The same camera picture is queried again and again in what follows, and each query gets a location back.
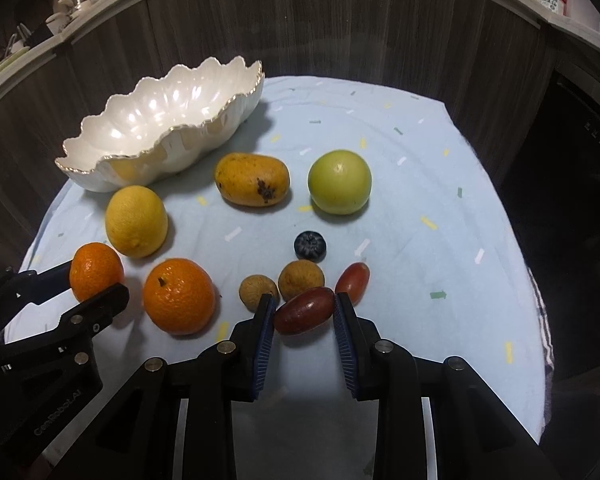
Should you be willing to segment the brown longan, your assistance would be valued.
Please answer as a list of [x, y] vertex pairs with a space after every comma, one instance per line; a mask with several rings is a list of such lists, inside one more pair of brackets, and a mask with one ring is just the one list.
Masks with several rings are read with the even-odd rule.
[[279, 303], [277, 286], [267, 276], [252, 274], [240, 283], [238, 289], [239, 299], [250, 312], [258, 310], [263, 295], [270, 295], [274, 299], [275, 304]]
[[285, 301], [324, 285], [325, 277], [321, 268], [306, 259], [288, 263], [278, 277], [278, 289]]

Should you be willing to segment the large red grape tomato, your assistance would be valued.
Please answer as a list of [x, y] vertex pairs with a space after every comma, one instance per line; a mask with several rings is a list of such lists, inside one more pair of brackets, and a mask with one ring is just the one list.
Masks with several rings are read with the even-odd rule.
[[282, 335], [302, 334], [328, 321], [334, 311], [335, 293], [328, 287], [315, 287], [280, 307], [274, 327]]

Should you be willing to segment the small orange tangerine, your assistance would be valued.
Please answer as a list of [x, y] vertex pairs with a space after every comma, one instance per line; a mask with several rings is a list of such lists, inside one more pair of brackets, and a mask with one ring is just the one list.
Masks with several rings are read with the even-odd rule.
[[83, 302], [108, 287], [124, 281], [124, 270], [118, 254], [108, 245], [88, 243], [74, 254], [69, 283], [73, 296]]

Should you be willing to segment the dark blueberry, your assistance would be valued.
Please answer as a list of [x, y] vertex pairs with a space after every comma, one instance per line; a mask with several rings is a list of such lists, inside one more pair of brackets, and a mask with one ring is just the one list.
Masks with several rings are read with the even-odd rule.
[[320, 262], [326, 256], [326, 240], [319, 232], [303, 231], [294, 240], [294, 252], [299, 259]]

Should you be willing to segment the small red grape tomato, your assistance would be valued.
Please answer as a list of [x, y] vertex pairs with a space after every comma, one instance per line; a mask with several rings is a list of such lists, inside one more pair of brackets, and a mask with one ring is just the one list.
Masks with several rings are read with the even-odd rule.
[[370, 268], [364, 262], [352, 263], [340, 275], [335, 292], [347, 294], [351, 304], [357, 306], [364, 297], [369, 281]]

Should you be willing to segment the large orange tangerine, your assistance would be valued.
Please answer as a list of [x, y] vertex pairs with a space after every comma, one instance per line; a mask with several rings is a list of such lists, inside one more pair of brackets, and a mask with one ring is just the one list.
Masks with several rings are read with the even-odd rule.
[[216, 293], [207, 272], [185, 258], [170, 258], [148, 274], [142, 291], [146, 314], [173, 336], [199, 333], [211, 321]]

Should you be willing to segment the yellow lemon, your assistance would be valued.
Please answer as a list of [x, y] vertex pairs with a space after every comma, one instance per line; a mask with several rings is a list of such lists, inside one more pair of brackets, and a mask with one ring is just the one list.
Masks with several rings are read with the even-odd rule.
[[110, 244], [129, 258], [145, 258], [166, 240], [169, 218], [161, 198], [150, 188], [127, 186], [114, 193], [105, 212]]

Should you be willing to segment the yellow orange mango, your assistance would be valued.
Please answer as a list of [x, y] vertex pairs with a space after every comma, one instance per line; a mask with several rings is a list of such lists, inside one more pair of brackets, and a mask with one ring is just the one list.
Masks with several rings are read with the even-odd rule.
[[260, 208], [276, 205], [287, 196], [290, 173], [275, 157], [234, 152], [218, 161], [214, 182], [224, 200]]

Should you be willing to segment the green apple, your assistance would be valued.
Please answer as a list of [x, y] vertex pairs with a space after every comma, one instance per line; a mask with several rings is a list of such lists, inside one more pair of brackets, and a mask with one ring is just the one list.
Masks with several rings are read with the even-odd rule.
[[312, 202], [326, 214], [347, 216], [370, 199], [372, 172], [355, 152], [336, 150], [317, 159], [308, 174]]

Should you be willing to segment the light blue patterned cloth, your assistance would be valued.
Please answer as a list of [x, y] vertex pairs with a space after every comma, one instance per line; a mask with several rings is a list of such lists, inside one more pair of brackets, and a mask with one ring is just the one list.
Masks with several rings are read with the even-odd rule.
[[[338, 148], [372, 170], [370, 200], [352, 216], [318, 210], [306, 185], [312, 164]], [[352, 263], [370, 268], [358, 312], [381, 335], [425, 359], [462, 356], [533, 437], [542, 434], [547, 358], [538, 288], [486, 170], [441, 102], [362, 82], [272, 78], [225, 151], [280, 159], [291, 176], [288, 196], [263, 209], [230, 205], [213, 181], [218, 153], [155, 184], [169, 235], [150, 258], [124, 260], [129, 307], [94, 341], [104, 390], [53, 453], [76, 440], [144, 359], [183, 361], [226, 336], [247, 316], [239, 283], [251, 274], [276, 278], [306, 230], [325, 237], [327, 284]], [[146, 276], [167, 258], [198, 263], [219, 293], [218, 310], [196, 336], [166, 334], [140, 304]]]

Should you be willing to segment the white scalloped ceramic bowl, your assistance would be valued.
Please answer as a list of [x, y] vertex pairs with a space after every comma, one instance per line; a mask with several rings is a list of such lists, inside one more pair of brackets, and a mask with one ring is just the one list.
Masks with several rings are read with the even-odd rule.
[[55, 165], [96, 193], [178, 174], [234, 136], [259, 104], [264, 80], [262, 63], [240, 55], [144, 77], [131, 92], [110, 96], [101, 113], [84, 117]]

